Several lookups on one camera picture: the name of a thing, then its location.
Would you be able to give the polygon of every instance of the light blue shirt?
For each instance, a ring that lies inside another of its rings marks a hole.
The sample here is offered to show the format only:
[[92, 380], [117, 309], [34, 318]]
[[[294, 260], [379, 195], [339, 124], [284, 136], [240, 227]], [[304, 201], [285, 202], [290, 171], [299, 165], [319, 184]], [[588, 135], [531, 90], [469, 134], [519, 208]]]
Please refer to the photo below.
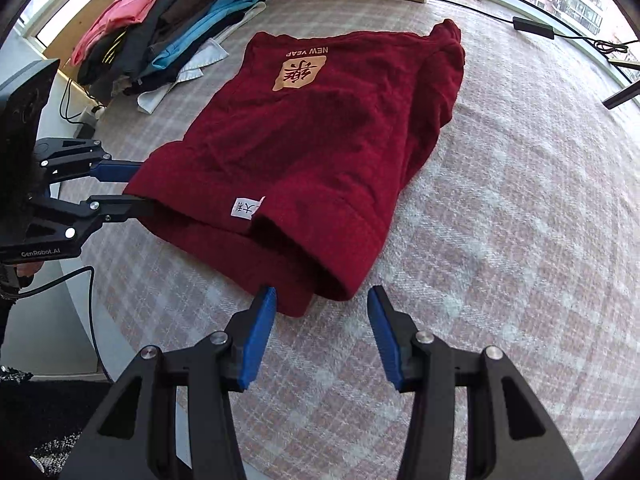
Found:
[[236, 10], [247, 9], [257, 2], [258, 0], [216, 0], [209, 9], [209, 13], [158, 54], [151, 64], [145, 68], [141, 77], [156, 72], [157, 70], [164, 70], [180, 56], [193, 41], [197, 40], [226, 15], [236, 12]]

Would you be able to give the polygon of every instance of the pink garment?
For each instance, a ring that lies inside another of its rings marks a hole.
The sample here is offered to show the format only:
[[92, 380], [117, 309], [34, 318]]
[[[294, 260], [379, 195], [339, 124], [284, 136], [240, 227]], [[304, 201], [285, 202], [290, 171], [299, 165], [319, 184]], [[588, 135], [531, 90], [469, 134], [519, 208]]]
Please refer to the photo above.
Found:
[[71, 64], [82, 63], [91, 47], [103, 36], [117, 28], [142, 23], [155, 2], [156, 0], [115, 0], [80, 39], [71, 55]]

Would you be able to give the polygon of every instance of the metal screw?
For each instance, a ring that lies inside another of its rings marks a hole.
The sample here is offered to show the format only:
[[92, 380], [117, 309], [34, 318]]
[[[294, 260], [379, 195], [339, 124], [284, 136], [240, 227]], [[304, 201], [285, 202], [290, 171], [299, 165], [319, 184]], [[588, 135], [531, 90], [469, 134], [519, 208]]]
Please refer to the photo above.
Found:
[[153, 359], [157, 355], [158, 355], [158, 349], [153, 345], [145, 346], [140, 351], [140, 357], [142, 357], [145, 360]]
[[423, 345], [433, 343], [436, 339], [428, 330], [420, 330], [419, 332], [416, 332], [415, 338], [418, 340], [418, 343], [422, 343]]
[[223, 345], [224, 343], [229, 341], [229, 336], [226, 334], [226, 332], [222, 332], [222, 330], [219, 330], [209, 336], [209, 341], [211, 341], [214, 345]]
[[494, 345], [485, 348], [484, 352], [489, 359], [493, 359], [495, 361], [499, 361], [504, 356], [504, 352]]

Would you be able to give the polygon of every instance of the white wall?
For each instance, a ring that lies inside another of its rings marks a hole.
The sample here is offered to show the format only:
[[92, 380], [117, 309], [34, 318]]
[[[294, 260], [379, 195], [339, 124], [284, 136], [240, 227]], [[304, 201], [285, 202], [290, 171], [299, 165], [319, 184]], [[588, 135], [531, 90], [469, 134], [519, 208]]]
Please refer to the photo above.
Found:
[[[0, 82], [39, 59], [42, 56], [12, 31], [0, 49]], [[40, 119], [38, 137], [73, 137], [76, 125], [67, 123], [59, 113], [65, 86], [65, 77], [58, 74]], [[93, 104], [83, 92], [72, 87], [70, 116]], [[47, 262], [33, 286], [44, 285], [61, 275], [59, 262]], [[40, 375], [95, 372], [93, 348], [65, 285], [16, 304], [9, 316], [1, 363]]]

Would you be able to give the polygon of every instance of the dark red clothing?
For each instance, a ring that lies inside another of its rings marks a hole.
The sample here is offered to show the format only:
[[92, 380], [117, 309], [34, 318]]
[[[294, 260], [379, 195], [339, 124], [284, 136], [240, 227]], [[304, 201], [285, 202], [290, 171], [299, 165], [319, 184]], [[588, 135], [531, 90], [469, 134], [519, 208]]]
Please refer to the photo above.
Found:
[[[451, 119], [464, 62], [451, 20], [430, 36], [260, 32], [184, 140], [153, 152], [125, 193], [166, 206], [143, 219], [157, 236], [250, 293], [275, 286], [283, 314], [302, 316], [313, 293], [348, 300]], [[230, 215], [237, 198], [262, 197], [252, 219]]]

